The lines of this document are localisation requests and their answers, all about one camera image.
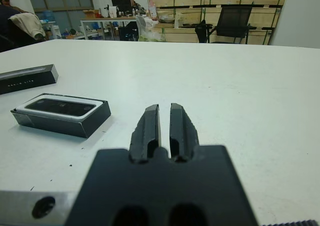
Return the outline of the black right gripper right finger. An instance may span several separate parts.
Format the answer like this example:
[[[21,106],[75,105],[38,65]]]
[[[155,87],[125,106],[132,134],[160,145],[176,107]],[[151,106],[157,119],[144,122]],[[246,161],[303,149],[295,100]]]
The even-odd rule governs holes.
[[[188,162],[192,160],[199,147],[197,130],[184,107],[178,103],[171,103],[169,145],[171,159],[174,162]]]

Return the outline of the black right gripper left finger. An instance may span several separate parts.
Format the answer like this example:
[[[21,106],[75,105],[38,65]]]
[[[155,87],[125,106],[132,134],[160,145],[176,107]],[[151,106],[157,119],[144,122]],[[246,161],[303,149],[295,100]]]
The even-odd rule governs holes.
[[[131,135],[129,158],[133,163],[146,163],[161,146],[159,105],[147,107]]]

